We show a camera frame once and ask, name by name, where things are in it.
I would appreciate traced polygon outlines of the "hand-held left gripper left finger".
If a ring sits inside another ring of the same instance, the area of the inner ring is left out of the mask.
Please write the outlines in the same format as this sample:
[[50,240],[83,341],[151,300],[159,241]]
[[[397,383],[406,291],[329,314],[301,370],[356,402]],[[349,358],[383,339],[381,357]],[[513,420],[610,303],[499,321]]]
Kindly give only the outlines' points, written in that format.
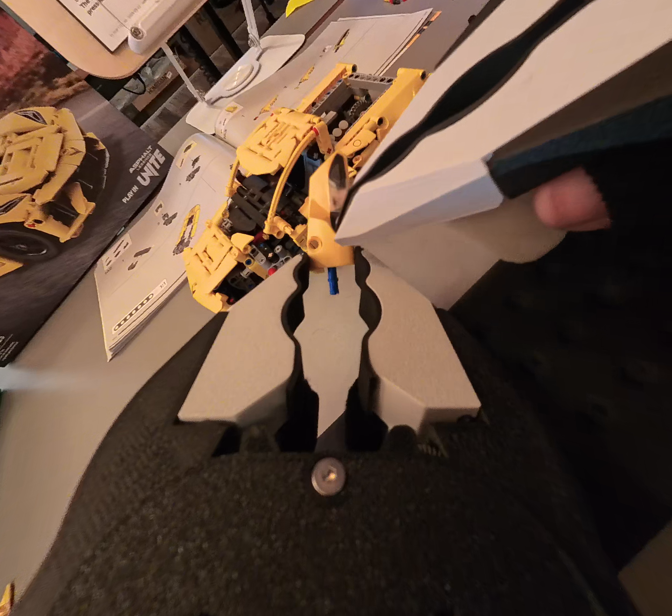
[[225,315],[178,411],[182,423],[265,425],[281,447],[308,446],[308,385],[294,338],[308,259],[291,259]]

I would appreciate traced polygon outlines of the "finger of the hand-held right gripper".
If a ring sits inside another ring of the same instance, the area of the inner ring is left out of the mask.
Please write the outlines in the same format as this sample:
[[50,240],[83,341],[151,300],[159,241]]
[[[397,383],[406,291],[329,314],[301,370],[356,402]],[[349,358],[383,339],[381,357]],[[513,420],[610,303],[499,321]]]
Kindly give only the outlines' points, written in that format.
[[485,212],[571,169],[671,187],[671,0],[502,0],[478,16],[344,198],[367,246]]
[[487,157],[495,123],[477,111],[585,0],[491,0],[443,56],[354,181],[340,223],[451,221],[505,200]]

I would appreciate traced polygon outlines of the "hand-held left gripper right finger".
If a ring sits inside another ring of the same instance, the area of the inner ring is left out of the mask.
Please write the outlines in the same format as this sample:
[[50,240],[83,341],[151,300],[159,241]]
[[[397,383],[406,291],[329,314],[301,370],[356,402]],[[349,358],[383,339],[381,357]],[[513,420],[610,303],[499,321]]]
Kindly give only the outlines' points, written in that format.
[[357,380],[363,410],[415,431],[476,418],[481,402],[432,303],[373,256],[355,255],[367,326]]

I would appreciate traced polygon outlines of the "yellow brick door panel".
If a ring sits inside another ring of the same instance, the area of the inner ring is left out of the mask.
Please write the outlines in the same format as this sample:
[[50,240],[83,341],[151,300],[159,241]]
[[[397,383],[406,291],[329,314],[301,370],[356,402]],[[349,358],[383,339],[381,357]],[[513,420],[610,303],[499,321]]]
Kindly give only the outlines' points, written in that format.
[[328,268],[353,265],[355,247],[335,240],[337,220],[354,182],[356,172],[347,158],[335,151],[310,177],[308,189],[307,255],[316,274]]

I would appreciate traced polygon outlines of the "yellow brick car model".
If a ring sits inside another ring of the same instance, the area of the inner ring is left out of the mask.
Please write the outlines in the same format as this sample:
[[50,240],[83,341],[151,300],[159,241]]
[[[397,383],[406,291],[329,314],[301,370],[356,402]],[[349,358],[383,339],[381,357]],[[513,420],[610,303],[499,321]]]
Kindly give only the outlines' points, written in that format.
[[273,109],[238,146],[224,203],[183,254],[197,303],[227,312],[292,258],[308,257],[310,177],[337,151],[355,179],[427,77],[337,64],[297,109]]

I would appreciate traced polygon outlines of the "grey desk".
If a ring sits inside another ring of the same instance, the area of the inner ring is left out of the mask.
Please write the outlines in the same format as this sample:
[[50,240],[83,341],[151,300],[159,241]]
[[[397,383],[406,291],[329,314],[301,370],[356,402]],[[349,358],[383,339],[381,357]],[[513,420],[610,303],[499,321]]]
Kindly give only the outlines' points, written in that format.
[[1,579],[12,615],[531,615],[559,589],[550,537],[503,495],[494,458],[472,472],[394,430],[338,455],[344,490],[318,494],[322,455],[281,452],[265,428],[182,423],[178,407],[228,318],[159,319],[148,363],[82,388],[1,403]]

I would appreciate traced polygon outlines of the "person's right hand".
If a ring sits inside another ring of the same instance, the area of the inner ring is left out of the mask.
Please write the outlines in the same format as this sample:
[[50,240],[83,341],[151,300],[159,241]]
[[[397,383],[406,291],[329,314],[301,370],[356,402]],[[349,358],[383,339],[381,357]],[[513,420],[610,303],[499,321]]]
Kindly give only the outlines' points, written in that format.
[[542,224],[562,231],[600,231],[611,226],[601,192],[581,167],[541,185],[533,195],[533,209]]

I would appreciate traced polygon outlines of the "open instruction booklet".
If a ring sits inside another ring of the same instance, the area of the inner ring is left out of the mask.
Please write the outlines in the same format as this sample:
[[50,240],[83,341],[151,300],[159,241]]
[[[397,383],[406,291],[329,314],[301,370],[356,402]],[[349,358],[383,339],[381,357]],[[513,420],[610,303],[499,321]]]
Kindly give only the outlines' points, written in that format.
[[289,65],[236,95],[224,107],[223,118],[215,121],[214,133],[198,129],[184,138],[150,208],[113,243],[96,268],[108,361],[177,290],[188,285],[183,254],[224,203],[237,148],[259,123],[275,108],[297,109],[337,64],[385,77],[429,15],[424,10],[332,22]]

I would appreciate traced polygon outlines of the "dark toy car set box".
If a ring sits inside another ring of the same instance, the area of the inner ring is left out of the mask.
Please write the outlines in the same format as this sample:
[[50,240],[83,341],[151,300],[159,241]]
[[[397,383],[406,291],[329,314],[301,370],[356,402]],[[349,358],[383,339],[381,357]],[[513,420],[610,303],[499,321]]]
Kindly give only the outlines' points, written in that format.
[[1,366],[12,363],[163,183],[172,156],[95,90],[64,102],[109,154],[105,185],[82,233],[55,259],[1,278]]

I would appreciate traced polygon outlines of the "document stand with sheet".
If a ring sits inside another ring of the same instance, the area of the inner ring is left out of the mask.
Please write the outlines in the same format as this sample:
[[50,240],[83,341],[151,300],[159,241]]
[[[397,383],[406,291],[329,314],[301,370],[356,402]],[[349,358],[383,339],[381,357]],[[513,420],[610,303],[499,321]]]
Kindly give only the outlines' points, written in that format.
[[109,50],[57,0],[1,0],[67,61],[88,74],[121,79],[139,69],[155,52],[138,55],[128,46],[128,32]]

